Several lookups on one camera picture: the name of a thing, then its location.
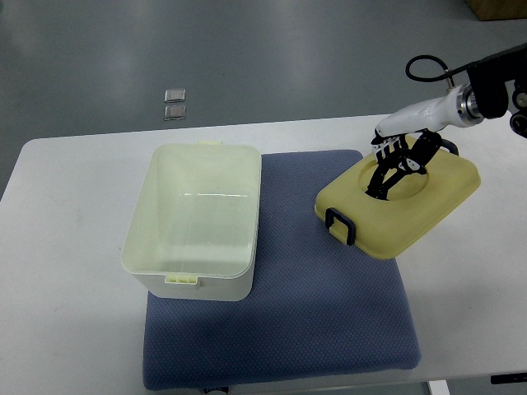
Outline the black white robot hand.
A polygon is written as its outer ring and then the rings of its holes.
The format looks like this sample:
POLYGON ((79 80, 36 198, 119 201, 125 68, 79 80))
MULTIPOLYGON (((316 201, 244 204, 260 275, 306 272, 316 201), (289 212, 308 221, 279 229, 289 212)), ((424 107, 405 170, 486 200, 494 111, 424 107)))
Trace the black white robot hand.
POLYGON ((440 135, 448 126, 469 128, 483 121, 470 84, 445 96, 409 105, 380 121, 371 150, 377 168, 366 194, 388 198, 389 190, 410 174, 427 174, 427 165, 440 150, 458 155, 458 147, 440 135))

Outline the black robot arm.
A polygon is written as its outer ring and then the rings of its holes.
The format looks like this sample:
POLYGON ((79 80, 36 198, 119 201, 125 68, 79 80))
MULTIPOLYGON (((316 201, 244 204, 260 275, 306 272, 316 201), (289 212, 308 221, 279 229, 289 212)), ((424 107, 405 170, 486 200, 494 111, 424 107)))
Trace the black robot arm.
POLYGON ((512 101, 517 111, 510 127, 526 138, 526 44, 472 62, 466 72, 478 112, 485 119, 498 119, 512 101))

